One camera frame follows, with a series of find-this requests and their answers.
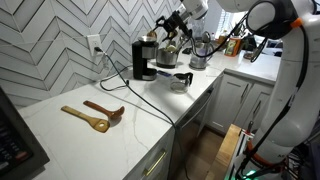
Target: herringbone tile backsplash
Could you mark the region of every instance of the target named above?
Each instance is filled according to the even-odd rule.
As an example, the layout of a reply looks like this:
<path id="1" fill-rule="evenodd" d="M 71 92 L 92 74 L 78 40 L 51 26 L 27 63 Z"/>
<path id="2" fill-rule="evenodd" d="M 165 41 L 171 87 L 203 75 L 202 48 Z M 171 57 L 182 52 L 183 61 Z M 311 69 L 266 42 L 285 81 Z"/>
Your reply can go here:
<path id="1" fill-rule="evenodd" d="M 131 43 L 179 0 L 0 0 L 0 86 L 21 108 L 104 78 L 86 36 L 100 34 L 119 68 Z M 159 41 L 164 38 L 159 30 Z"/>

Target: kitchen cabinet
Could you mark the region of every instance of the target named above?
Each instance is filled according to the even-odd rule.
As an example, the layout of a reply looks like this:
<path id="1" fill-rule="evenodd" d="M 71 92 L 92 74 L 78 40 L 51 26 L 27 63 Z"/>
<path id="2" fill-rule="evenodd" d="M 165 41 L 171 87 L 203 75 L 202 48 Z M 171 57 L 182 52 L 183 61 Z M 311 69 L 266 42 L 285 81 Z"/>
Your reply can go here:
<path id="1" fill-rule="evenodd" d="M 270 85 L 255 83 L 243 103 L 234 124 L 246 129 L 250 121 L 253 121 L 252 130 L 257 129 L 266 112 L 272 89 L 273 87 Z"/>
<path id="2" fill-rule="evenodd" d="M 244 103 L 253 83 L 224 74 L 216 96 L 212 96 L 205 112 L 207 125 L 226 133 L 234 122 L 242 104 Z"/>
<path id="3" fill-rule="evenodd" d="M 124 179 L 167 179 L 174 134 L 170 128 Z"/>

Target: espresso machine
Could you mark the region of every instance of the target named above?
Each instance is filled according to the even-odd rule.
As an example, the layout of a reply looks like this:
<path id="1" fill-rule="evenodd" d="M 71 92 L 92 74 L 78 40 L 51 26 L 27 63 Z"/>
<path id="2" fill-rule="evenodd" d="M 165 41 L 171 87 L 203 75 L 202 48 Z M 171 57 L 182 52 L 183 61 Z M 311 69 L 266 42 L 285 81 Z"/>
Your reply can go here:
<path id="1" fill-rule="evenodd" d="M 155 37 L 142 36 L 132 44 L 133 77 L 139 80 L 153 81 L 157 70 L 147 67 L 149 59 L 157 57 L 159 44 Z"/>

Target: wooden floor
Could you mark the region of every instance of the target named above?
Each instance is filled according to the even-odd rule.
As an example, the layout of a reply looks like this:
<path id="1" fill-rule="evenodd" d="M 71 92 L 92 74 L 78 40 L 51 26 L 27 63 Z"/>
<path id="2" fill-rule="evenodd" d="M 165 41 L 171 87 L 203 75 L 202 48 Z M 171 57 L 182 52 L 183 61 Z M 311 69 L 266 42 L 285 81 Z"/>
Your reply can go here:
<path id="1" fill-rule="evenodd" d="M 203 180 L 219 151 L 223 137 L 209 128 L 204 128 L 187 159 L 187 171 L 190 180 Z M 177 180 L 186 180 L 185 171 L 179 169 Z"/>

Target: white quartz countertop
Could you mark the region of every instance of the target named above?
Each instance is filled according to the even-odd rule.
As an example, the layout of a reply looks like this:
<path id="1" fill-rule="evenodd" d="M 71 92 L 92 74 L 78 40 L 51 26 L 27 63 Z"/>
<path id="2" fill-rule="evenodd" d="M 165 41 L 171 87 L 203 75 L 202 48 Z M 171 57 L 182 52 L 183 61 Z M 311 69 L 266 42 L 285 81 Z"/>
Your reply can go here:
<path id="1" fill-rule="evenodd" d="M 190 57 L 180 54 L 175 69 L 156 67 L 171 74 L 192 72 L 193 82 L 185 94 L 171 92 L 170 78 L 161 75 L 155 81 L 147 82 L 134 80 L 132 69 L 122 74 L 139 95 L 177 122 L 225 68 L 275 81 L 280 65 L 280 59 L 274 56 L 261 55 L 252 64 L 243 59 L 242 54 L 231 58 L 216 53 L 206 70 L 195 71 L 188 66 Z M 155 66 L 155 60 L 150 62 L 149 67 L 152 66 Z M 115 77 L 103 85 L 112 88 L 123 83 Z M 67 105 L 89 116 L 107 118 L 83 105 L 86 100 L 108 110 L 124 106 L 125 113 L 120 121 L 110 121 L 111 127 L 106 133 L 100 133 L 84 120 L 60 110 Z M 128 88 L 106 92 L 99 83 L 83 86 L 19 112 L 50 158 L 45 171 L 34 179 L 123 179 L 171 127 L 162 114 Z"/>

